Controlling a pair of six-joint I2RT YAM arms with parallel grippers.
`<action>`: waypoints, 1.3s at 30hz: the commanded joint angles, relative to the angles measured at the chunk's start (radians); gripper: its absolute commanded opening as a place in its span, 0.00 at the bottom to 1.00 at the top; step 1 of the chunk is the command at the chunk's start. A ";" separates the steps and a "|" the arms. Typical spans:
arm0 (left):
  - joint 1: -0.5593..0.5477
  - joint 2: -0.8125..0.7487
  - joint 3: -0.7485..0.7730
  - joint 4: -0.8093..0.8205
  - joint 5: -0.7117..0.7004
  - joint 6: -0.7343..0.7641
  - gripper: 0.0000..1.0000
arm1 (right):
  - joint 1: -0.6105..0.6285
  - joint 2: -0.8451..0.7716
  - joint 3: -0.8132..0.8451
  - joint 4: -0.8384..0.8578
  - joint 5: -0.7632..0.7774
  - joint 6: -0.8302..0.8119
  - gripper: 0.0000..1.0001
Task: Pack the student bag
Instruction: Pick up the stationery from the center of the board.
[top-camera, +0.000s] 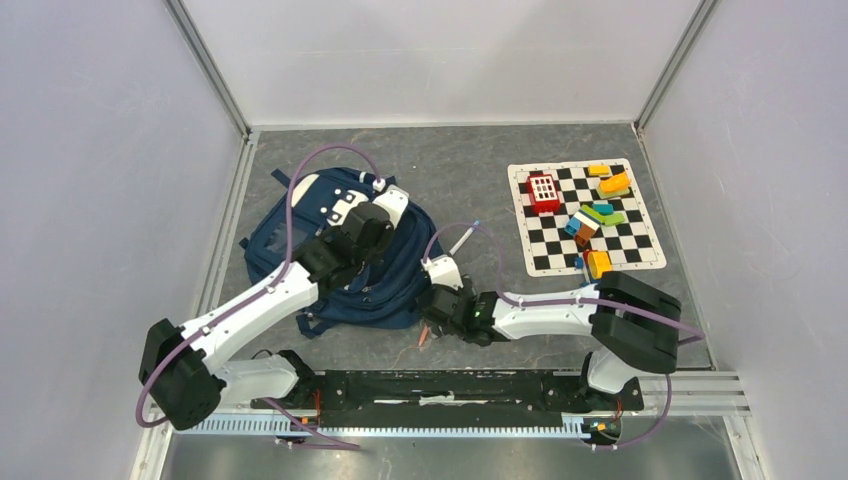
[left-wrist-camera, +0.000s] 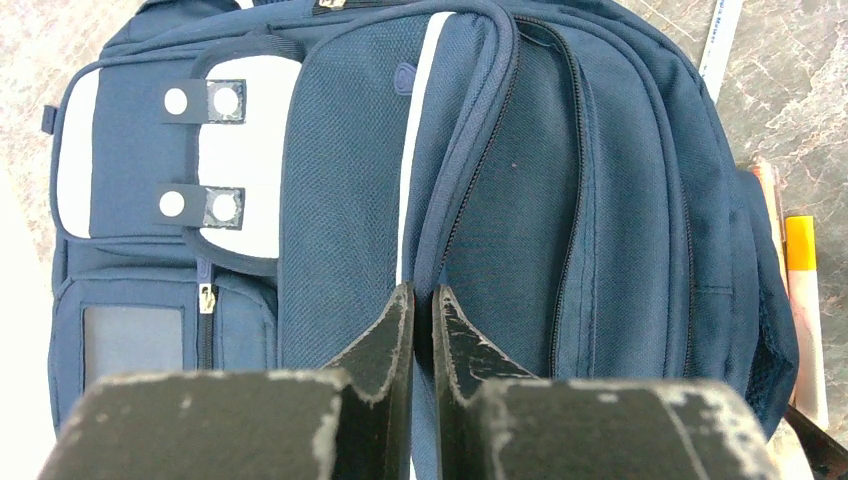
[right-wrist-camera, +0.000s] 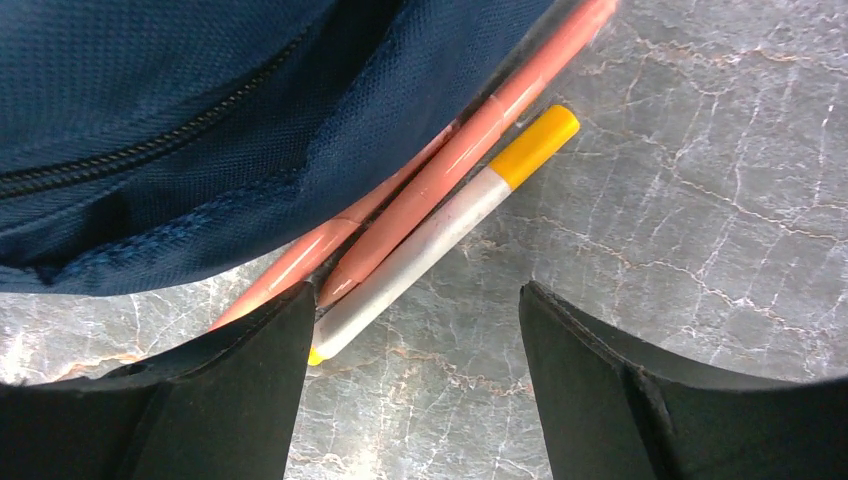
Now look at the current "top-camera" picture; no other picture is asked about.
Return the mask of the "navy blue student backpack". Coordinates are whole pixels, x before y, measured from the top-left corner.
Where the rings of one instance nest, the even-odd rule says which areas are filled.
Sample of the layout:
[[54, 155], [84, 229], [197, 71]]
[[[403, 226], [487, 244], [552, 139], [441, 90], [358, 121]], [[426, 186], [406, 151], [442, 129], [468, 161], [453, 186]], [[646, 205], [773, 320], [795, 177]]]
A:
[[339, 324], [405, 329], [419, 319], [416, 299], [430, 285], [421, 260], [443, 252], [436, 226], [413, 202], [388, 214], [395, 180], [374, 180], [344, 167], [308, 174], [240, 242], [251, 283], [287, 265], [318, 285], [318, 300], [296, 318], [308, 338]]

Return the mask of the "orange pen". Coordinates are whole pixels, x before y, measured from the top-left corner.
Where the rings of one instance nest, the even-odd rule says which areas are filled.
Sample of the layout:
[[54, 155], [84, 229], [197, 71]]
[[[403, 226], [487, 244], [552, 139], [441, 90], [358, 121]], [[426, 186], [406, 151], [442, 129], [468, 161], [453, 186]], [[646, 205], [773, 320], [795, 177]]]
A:
[[422, 328], [421, 334], [419, 336], [418, 346], [422, 347], [424, 345], [424, 343], [428, 340], [429, 336], [430, 336], [430, 328], [428, 326], [424, 326]]

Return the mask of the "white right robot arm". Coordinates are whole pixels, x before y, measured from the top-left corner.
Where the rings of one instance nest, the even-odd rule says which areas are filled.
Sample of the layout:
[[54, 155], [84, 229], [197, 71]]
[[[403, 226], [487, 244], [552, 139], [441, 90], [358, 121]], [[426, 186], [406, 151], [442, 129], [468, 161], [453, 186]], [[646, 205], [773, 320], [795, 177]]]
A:
[[677, 369], [681, 303], [622, 272], [567, 291], [521, 296], [478, 293], [469, 279], [460, 288], [437, 284], [417, 299], [422, 319], [438, 336], [453, 335], [478, 346], [537, 336], [591, 337], [577, 382], [580, 400], [602, 408], [641, 373]]

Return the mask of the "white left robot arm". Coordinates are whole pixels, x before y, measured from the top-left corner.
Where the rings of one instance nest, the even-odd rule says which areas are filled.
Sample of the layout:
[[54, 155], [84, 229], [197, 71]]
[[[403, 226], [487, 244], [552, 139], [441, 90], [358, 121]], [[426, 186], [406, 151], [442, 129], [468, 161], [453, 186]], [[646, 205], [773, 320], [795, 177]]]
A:
[[387, 195], [332, 212], [330, 224], [300, 243], [289, 241], [283, 262], [268, 276], [222, 306], [175, 325], [163, 319], [146, 334], [136, 421], [143, 428], [163, 423], [178, 431], [209, 417], [224, 399], [280, 398], [306, 405], [313, 379], [285, 357], [236, 361], [247, 343], [284, 317], [319, 302], [349, 284], [380, 259], [407, 208]]

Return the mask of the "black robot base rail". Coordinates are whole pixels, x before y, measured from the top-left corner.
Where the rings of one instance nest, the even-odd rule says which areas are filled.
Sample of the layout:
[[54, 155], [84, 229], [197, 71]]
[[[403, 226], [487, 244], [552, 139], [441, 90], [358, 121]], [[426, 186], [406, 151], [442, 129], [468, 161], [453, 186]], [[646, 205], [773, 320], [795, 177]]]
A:
[[327, 370], [309, 374], [278, 399], [313, 410], [323, 427], [555, 427], [562, 415], [640, 412], [637, 379], [616, 394], [556, 370]]

